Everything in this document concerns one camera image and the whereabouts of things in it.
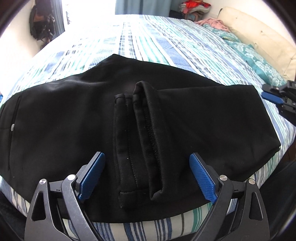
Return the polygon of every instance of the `folded black clothing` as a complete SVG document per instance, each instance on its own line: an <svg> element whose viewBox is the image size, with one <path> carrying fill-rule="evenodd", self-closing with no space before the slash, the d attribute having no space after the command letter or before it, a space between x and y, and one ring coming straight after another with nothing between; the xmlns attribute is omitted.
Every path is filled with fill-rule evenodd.
<svg viewBox="0 0 296 241"><path fill-rule="evenodd" d="M19 92L0 110L0 175L29 202L40 179L63 180L105 153L84 203L97 222L158 220L207 203L189 168L193 152L244 181L279 146L253 86L119 55ZM68 217L62 202L61 212Z"/></svg>

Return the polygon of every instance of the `blue gripper pad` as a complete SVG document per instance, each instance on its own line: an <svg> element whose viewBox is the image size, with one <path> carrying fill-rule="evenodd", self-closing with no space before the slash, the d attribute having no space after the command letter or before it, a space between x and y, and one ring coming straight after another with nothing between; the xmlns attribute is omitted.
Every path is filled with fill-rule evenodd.
<svg viewBox="0 0 296 241"><path fill-rule="evenodd" d="M262 92L261 96L262 96L263 99L268 100L268 101L270 101L271 103L274 103L274 104L283 104L284 103L282 98L280 98L278 96L275 96L273 94L264 92L264 91Z"/></svg>
<svg viewBox="0 0 296 241"><path fill-rule="evenodd" d="M217 195L215 191L215 183L213 182L212 178L209 176L206 169L198 160L197 156L191 154L189 157L189 166L197 180L197 183L202 190L202 193L205 199L214 203L217 200Z"/></svg>
<svg viewBox="0 0 296 241"><path fill-rule="evenodd" d="M84 179L80 182L79 194L77 197L79 201L82 202L90 198L104 167L105 154L101 152L85 175Z"/></svg>

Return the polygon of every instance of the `headboard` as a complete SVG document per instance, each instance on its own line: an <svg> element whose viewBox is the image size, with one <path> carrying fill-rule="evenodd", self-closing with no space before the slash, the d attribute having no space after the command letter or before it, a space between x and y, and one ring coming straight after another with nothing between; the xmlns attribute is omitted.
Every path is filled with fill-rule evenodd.
<svg viewBox="0 0 296 241"><path fill-rule="evenodd" d="M295 80L296 48L258 19L231 7L223 8L221 19L244 44L251 44L285 80Z"/></svg>

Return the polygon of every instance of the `teal pillow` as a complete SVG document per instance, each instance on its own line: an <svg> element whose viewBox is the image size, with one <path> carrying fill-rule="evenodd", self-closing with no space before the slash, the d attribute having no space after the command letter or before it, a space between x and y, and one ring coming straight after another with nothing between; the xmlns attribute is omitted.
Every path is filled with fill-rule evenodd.
<svg viewBox="0 0 296 241"><path fill-rule="evenodd" d="M229 40L229 41L241 43L239 38L236 37L233 33L229 33L224 30L212 28L209 24L204 24L203 27L206 28L207 30L210 30L213 34L221 37L224 40Z"/></svg>
<svg viewBox="0 0 296 241"><path fill-rule="evenodd" d="M264 80L266 84L281 86L286 84L282 76L260 55L252 45L225 41Z"/></svg>

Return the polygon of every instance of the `striped bedsheet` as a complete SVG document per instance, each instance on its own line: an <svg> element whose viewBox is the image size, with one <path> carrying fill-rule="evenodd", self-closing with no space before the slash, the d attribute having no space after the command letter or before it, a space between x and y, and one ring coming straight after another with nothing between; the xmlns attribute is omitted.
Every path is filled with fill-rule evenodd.
<svg viewBox="0 0 296 241"><path fill-rule="evenodd" d="M112 54L171 65L205 76L224 85L253 85L261 93L263 80L220 37L188 20L146 15L116 15L107 23L76 26L40 51L30 68L4 96L26 88L82 73ZM252 178L261 186L295 138L295 127L278 114L274 104L263 100L281 142L280 151ZM29 202L0 177L0 190L23 214ZM235 207L232 200L229 212ZM199 228L211 203L175 217L138 223L94 223L104 240L162 241L190 234ZM64 220L69 235L75 231Z"/></svg>

